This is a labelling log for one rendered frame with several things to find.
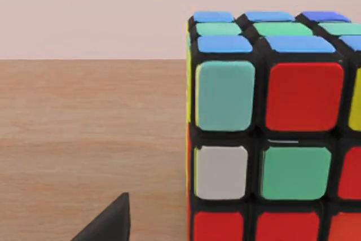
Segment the multicoloured puzzle cube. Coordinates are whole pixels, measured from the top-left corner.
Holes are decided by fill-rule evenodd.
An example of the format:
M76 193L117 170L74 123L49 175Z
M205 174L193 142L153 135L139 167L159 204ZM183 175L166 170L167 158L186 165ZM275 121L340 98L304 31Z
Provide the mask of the multicoloured puzzle cube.
M186 241L361 241L361 23L187 22Z

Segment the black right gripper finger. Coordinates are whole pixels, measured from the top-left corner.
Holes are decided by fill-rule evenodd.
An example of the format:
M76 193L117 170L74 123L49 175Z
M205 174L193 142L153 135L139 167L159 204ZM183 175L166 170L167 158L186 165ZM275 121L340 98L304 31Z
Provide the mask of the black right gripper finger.
M71 241L129 241L130 228L129 193L123 192Z

